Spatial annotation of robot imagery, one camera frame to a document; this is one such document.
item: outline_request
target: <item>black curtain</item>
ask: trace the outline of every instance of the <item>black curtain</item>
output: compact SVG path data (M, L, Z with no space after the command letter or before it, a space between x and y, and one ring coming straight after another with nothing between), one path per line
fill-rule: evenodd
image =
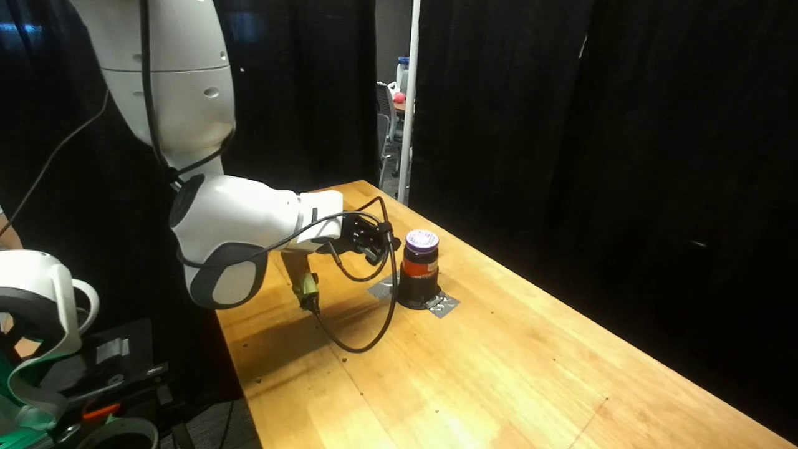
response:
M236 90L230 174L273 186L375 179L372 2L216 2ZM68 0L0 2L0 204L16 211L51 150L103 105L106 81ZM236 393L211 311L187 300L168 226L173 191L110 101L29 196L17 231L96 285L96 328L152 318L178 393Z
M423 2L415 204L798 439L798 4Z

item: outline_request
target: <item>wooden table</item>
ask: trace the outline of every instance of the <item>wooden table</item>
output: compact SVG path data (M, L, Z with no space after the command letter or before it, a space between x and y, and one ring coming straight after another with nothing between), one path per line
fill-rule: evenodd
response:
M346 204L380 195L344 185ZM296 306L276 255L258 300L220 311L261 446L790 446L487 255L390 200L400 237L441 239L446 317L397 306L367 353ZM367 341L386 301L314 257L321 311Z

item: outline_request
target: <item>wooden tabletop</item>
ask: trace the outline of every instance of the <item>wooden tabletop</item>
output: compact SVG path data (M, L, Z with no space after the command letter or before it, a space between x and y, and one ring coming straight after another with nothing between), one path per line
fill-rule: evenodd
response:
M357 207L380 195L340 186ZM390 201L400 237L441 239L446 313L397 306L367 353L335 347L301 311L276 255L251 301L220 311L261 446L790 446L487 255ZM311 260L321 313L361 343L386 301ZM367 272L361 257L346 266Z

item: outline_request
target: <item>white robot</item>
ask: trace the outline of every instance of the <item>white robot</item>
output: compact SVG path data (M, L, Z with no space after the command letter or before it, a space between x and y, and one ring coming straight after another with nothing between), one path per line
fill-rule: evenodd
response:
M335 190L296 195L224 174L220 151L235 131L235 90L214 2L73 0L73 8L127 128L174 171L170 226L195 305L220 310L251 300L269 250L306 255L335 245L336 251L367 251L370 262L394 251L390 226L346 214ZM73 285L93 301L82 325L76 318ZM78 351L79 332L101 305L93 286L71 280L54 257L0 250L0 311L11 301L51 306L54 313L43 326L59 333L17 369ZM29 389L19 377L11 377L8 392L17 409L0 401L0 414L13 411L33 429L58 422L63 399Z

